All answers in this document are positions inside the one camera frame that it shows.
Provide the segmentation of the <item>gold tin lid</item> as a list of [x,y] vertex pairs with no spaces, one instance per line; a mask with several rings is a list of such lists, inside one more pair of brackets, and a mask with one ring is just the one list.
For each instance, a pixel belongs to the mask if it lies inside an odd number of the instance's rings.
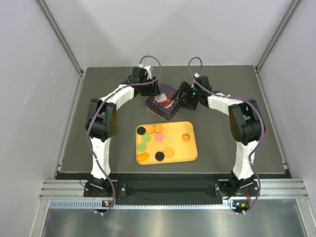
[[159,85],[161,94],[157,96],[150,96],[145,105],[154,109],[162,111],[164,114],[171,114],[176,108],[181,107],[181,101],[172,100],[172,96],[176,93],[176,89],[161,83]]

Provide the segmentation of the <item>square cookie tin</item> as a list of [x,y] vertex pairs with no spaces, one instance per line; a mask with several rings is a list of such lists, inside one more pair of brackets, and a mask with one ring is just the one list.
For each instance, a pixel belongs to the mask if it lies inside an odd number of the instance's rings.
[[160,118],[164,119],[167,122],[170,122],[174,119],[174,117],[179,113],[179,111],[181,110],[181,107],[176,108],[171,114],[167,115],[164,114],[162,111],[158,110],[158,109],[154,109],[151,108],[149,106],[146,106],[146,108],[151,111],[152,113],[154,113],[155,115],[159,116]]

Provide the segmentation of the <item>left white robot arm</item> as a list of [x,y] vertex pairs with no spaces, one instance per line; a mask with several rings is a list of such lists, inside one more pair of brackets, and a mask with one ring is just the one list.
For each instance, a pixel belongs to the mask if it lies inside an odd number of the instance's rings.
[[152,66],[140,64],[109,95],[90,100],[85,129],[93,165],[88,182],[102,196],[108,195],[114,187],[109,178],[109,154],[111,139],[117,131],[117,111],[138,95],[152,96],[160,93],[158,79],[152,75],[152,70]]

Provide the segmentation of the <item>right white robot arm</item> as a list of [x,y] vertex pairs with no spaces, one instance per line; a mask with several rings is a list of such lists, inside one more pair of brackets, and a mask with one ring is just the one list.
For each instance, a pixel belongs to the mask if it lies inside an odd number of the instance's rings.
[[236,141],[236,160],[228,185],[218,187],[218,194],[226,199],[243,195],[253,185],[253,161],[256,148],[265,132],[265,125],[255,100],[237,99],[213,91],[207,76],[195,74],[193,83],[182,82],[172,97],[181,101],[184,108],[196,109],[198,104],[217,110],[229,117],[232,137]]

